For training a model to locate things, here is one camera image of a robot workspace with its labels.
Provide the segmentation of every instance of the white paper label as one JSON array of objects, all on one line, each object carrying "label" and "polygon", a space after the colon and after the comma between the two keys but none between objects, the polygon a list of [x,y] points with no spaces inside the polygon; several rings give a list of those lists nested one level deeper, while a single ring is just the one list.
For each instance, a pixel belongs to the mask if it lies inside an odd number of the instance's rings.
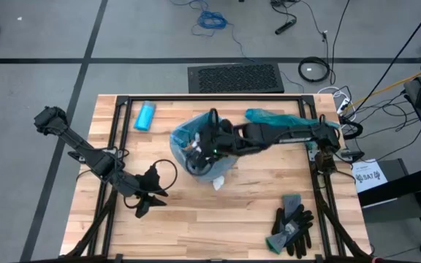
[{"label": "white paper label", "polygon": [[375,159],[353,163],[352,174],[357,183],[357,193],[387,183],[384,173]]}]

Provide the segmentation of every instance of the white cable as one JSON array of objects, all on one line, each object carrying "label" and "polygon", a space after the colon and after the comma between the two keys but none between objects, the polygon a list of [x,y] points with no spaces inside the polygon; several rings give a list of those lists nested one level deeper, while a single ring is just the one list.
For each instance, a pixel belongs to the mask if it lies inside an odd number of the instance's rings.
[{"label": "white cable", "polygon": [[[334,92],[334,94],[333,94],[333,97],[334,98],[338,98],[338,97],[340,97],[340,96],[344,96],[346,99],[348,99],[349,100],[349,102],[351,102],[352,101],[352,98],[349,98],[348,96],[347,96],[347,94],[345,94],[343,91],[341,91],[341,89],[340,88],[337,88],[337,87],[334,87],[334,86],[329,86],[329,87],[326,87],[326,88],[322,88],[322,89],[320,89],[317,93],[318,94],[320,94],[322,91],[325,91],[325,90],[327,90],[327,89],[335,89],[335,90],[337,90],[336,92]],[[356,112],[356,110],[355,110],[355,107],[352,105],[352,109],[354,110],[354,116],[351,118],[351,119],[349,119],[350,121],[355,121],[355,118],[357,118],[357,114],[355,113]]]}]

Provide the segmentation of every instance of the black glove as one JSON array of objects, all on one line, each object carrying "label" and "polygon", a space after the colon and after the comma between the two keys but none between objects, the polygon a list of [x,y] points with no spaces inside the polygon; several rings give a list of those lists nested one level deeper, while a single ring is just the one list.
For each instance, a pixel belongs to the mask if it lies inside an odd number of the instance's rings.
[{"label": "black glove", "polygon": [[297,258],[306,256],[306,247],[311,248],[311,238],[308,229],[313,226],[314,219],[310,210],[304,211],[305,207],[299,205],[288,218],[284,210],[279,208],[276,212],[276,222],[272,228],[272,236],[266,238],[270,249],[280,253],[283,247],[287,248],[290,256],[295,250]]}]

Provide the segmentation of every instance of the floor tile line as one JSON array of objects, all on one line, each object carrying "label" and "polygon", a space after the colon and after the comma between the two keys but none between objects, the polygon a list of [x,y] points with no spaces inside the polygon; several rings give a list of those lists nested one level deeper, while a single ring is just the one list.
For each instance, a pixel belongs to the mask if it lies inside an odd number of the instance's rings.
[{"label": "floor tile line", "polygon": [[[94,51],[95,41],[99,34],[100,26],[102,25],[103,15],[107,8],[107,3],[108,0],[102,0],[102,2],[100,3],[99,11],[96,14],[94,27],[92,28],[86,52],[84,54],[82,64],[80,65],[79,74],[77,75],[76,83],[72,90],[72,95],[69,99],[69,104],[66,111],[67,120],[69,122],[71,122],[72,117],[74,116],[75,108],[79,100],[80,91],[82,90],[82,86],[87,74],[88,59],[92,56],[92,53]],[[30,230],[22,250],[22,254],[20,255],[21,262],[28,262],[32,258],[35,245],[37,244],[37,238],[42,227],[43,218],[45,217],[45,212],[47,210],[48,202],[50,200],[51,191],[53,190],[53,184],[55,183],[56,173],[58,172],[58,167],[61,162],[63,149],[64,142],[61,139],[58,139],[55,151],[53,153],[53,157],[51,159],[50,168],[48,169],[48,173],[43,184],[42,193],[40,194],[40,198],[37,204],[37,209],[35,210],[34,218],[32,220]]]},{"label": "floor tile line", "polygon": [[[258,62],[300,63],[302,57],[251,58]],[[337,64],[388,64],[392,58],[334,58]],[[203,64],[249,63],[241,57],[228,58],[0,58],[0,64]],[[420,58],[398,58],[395,64],[421,64]]]}]

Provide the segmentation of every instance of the wooden table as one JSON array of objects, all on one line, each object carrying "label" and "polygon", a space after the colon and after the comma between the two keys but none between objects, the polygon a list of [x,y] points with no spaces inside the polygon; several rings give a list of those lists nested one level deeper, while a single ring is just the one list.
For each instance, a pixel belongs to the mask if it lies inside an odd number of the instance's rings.
[{"label": "wooden table", "polygon": [[[325,114],[329,121],[338,122],[332,96],[315,94],[314,98],[318,116]],[[99,95],[97,99],[88,136],[94,147],[107,145],[115,100],[116,95]],[[118,197],[109,258],[121,253],[125,259],[296,259],[289,257],[285,251],[280,255],[269,252],[265,245],[276,209],[282,206],[281,196],[295,193],[301,195],[302,203],[314,213],[315,218],[310,229],[313,246],[304,259],[323,254],[303,144],[275,145],[256,155],[239,158],[227,173],[225,184],[219,191],[215,191],[211,183],[198,183],[179,166],[170,151],[170,132],[212,107],[233,123],[245,123],[244,112],[248,108],[260,107],[275,113],[299,115],[296,103],[160,101],[156,102],[156,113],[149,132],[132,128],[141,105],[142,102],[136,101],[132,105],[126,142],[126,149],[131,154],[124,159],[125,170],[133,175],[143,174],[155,160],[170,159],[178,166],[178,179],[167,191],[170,196],[160,197],[168,206],[152,207],[141,219],[134,216],[135,210],[124,206],[122,197]],[[350,173],[347,164],[337,165],[341,171]],[[163,163],[157,168],[162,187],[168,186],[174,175],[171,166]],[[93,221],[99,184],[99,179],[91,173],[84,174],[77,182],[61,254],[74,248]],[[368,235],[353,180],[334,174],[332,184],[341,223],[357,244],[369,253]],[[129,202],[134,204],[136,201],[130,199]],[[337,254],[335,236],[329,221],[326,221],[331,249],[333,254]],[[99,231],[97,251],[103,241],[103,229]]]}]

